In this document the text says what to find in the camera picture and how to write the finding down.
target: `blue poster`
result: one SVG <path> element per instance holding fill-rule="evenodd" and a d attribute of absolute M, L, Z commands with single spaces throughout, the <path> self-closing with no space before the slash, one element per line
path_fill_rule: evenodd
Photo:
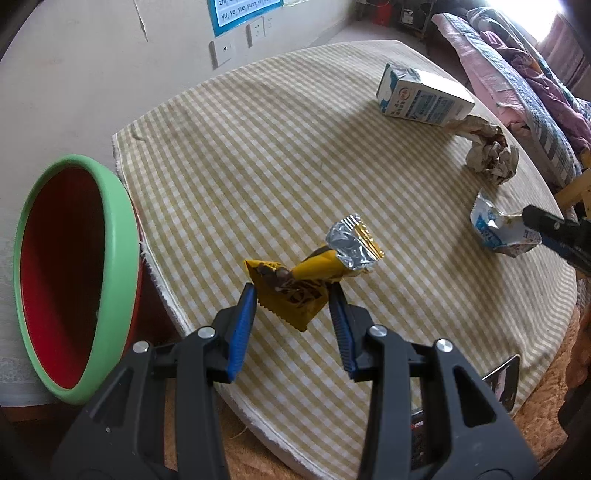
<path fill-rule="evenodd" d="M 283 0 L 208 0 L 213 33 L 219 36 L 245 21 L 283 5 Z"/>

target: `milk carton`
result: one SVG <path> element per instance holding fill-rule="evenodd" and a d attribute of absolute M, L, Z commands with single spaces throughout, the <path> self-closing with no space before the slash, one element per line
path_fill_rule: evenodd
<path fill-rule="evenodd" d="M 433 125 L 464 118 L 474 107 L 460 83 L 396 63 L 386 64 L 376 97 L 385 115 Z"/>

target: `candy wrapper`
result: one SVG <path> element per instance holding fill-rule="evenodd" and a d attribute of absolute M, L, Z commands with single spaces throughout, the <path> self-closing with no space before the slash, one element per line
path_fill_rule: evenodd
<path fill-rule="evenodd" d="M 354 277 L 384 257 L 359 215 L 336 222 L 326 244 L 292 269 L 277 262 L 245 260 L 259 303 L 305 332 L 328 301 L 327 283 Z"/>
<path fill-rule="evenodd" d="M 542 241 L 539 232 L 524 225 L 520 213 L 507 215 L 501 212 L 482 192 L 476 197 L 470 221 L 486 247 L 512 258 L 528 252 Z"/>

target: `phone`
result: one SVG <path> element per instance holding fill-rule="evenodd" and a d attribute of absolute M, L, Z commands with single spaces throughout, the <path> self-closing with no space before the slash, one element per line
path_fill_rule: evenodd
<path fill-rule="evenodd" d="M 495 394 L 496 399 L 501 402 L 507 411 L 513 410 L 515 406 L 520 363 L 521 357 L 514 355 L 483 378 Z M 427 455 L 424 451 L 424 426 L 423 411 L 419 410 L 413 413 L 411 417 L 411 430 L 413 432 L 412 470 L 427 463 Z"/>

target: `yellow checkered tablecloth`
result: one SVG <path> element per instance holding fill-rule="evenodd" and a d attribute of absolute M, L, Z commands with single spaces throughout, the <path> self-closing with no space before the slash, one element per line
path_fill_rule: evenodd
<path fill-rule="evenodd" d="M 562 342 L 574 270 L 543 247 L 514 260 L 480 246 L 469 213 L 487 185 L 465 166 L 469 141 L 380 113 L 389 60 L 449 77 L 397 41 L 310 48 L 208 80 L 117 133 L 146 259 L 186 334 L 238 300 L 243 259 L 294 265 L 358 212 L 386 257 L 343 282 L 349 300 L 408 340 L 450 338 L 482 374 L 521 354 L 520 405 Z M 478 101 L 474 113 L 495 121 Z M 558 213 L 521 149 L 491 193 L 507 210 Z M 292 467 L 355 478 L 370 385 L 348 380 L 327 308 L 304 334 L 259 308 L 243 371 L 220 391 Z"/>

